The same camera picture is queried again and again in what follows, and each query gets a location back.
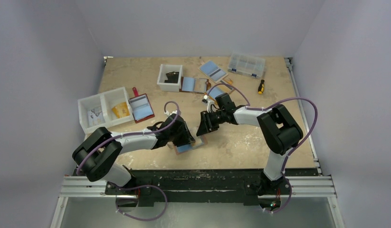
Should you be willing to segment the pink card holder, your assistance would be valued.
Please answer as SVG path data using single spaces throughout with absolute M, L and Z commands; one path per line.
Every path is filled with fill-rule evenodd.
M 179 146 L 179 147 L 174 146 L 173 148 L 174 148 L 175 153 L 177 155 L 183 154 L 184 152 L 189 152 L 189 151 L 198 149 L 199 147 L 202 147 L 208 143 L 205 136 L 196 136 L 194 139 L 195 139 L 195 142 L 192 142 L 190 144 L 186 144 L 186 145 Z

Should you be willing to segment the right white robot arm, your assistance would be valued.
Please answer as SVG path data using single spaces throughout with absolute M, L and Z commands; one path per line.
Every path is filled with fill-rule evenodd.
M 285 165 L 290 153 L 304 136 L 300 126 L 282 104 L 268 109 L 252 109 L 235 105 L 227 93 L 220 94 L 215 100 L 218 109 L 201 112 L 196 135 L 214 132 L 223 123 L 259 127 L 270 151 L 259 184 L 250 188 L 259 196 L 274 192 L 285 179 Z

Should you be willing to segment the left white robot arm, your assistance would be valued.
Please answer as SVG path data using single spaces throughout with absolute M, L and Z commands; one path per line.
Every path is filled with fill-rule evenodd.
M 176 147 L 195 142 L 186 122 L 178 114 L 171 114 L 165 121 L 126 133 L 97 128 L 72 154 L 77 164 L 77 175 L 84 175 L 91 182 L 105 180 L 117 186 L 123 194 L 135 190 L 134 176 L 127 167 L 116 164 L 120 154 L 137 150 L 154 150 L 172 143 Z

